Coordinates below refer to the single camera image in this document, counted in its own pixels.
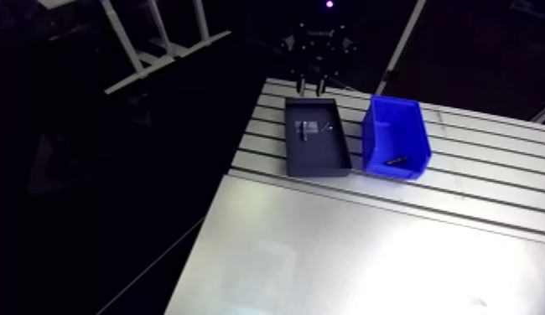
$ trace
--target black tray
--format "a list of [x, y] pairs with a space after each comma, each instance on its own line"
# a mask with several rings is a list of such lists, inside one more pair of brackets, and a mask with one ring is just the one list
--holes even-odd
[[[349, 150], [335, 100], [287, 98], [284, 121], [288, 176], [349, 174]], [[307, 122], [307, 141], [303, 140], [302, 121]]]

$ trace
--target small metal part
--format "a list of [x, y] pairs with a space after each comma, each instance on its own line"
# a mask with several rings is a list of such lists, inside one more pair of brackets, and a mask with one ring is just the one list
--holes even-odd
[[308, 126], [308, 122], [302, 121], [302, 141], [304, 142], [308, 141], [308, 131], [306, 130], [307, 126]]
[[315, 94], [317, 96], [321, 96], [322, 94], [325, 93], [325, 79], [327, 79], [327, 75], [324, 75], [321, 80], [319, 80], [319, 84], [318, 84], [318, 87], [315, 91]]
[[320, 132], [324, 132], [326, 130], [332, 131], [333, 126], [331, 126], [331, 122], [327, 121], [321, 129], [319, 129]]
[[298, 90], [298, 94], [300, 96], [304, 96], [304, 91], [306, 90], [306, 77], [304, 75], [300, 76], [296, 89]]
[[393, 158], [392, 160], [385, 161], [384, 164], [388, 166], [393, 166], [397, 164], [403, 165], [407, 161], [407, 155], [401, 155], [399, 157]]

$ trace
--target metal work surface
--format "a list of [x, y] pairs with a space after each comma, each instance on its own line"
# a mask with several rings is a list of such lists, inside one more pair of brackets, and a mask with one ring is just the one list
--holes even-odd
[[545, 244], [226, 176], [166, 313], [545, 315]]
[[167, 314], [545, 314], [544, 125], [422, 103], [428, 169], [378, 178], [370, 96], [328, 88], [354, 171], [289, 178], [287, 96], [267, 80]]

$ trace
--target blue plastic bin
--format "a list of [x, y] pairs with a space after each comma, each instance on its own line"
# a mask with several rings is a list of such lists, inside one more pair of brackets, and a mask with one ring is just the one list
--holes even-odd
[[362, 121], [362, 158], [365, 172], [415, 179], [431, 158], [419, 102], [373, 96]]

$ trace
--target dark background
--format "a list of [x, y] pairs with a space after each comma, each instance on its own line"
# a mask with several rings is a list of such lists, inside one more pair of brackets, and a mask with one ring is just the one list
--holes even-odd
[[[385, 93], [529, 119], [545, 106], [545, 19], [510, 3], [428, 1]], [[275, 49], [308, 2], [204, 4], [210, 33], [232, 35], [106, 96], [132, 68], [99, 2], [48, 11], [0, 1], [1, 276], [11, 313], [104, 307], [205, 215], [265, 78], [290, 79]], [[374, 92], [414, 4], [335, 1], [359, 47], [339, 81]], [[198, 40], [191, 1], [159, 5], [173, 41]], [[114, 6], [146, 48], [156, 34], [146, 4]], [[55, 150], [39, 167], [41, 139]], [[105, 314], [162, 313], [196, 232]]]

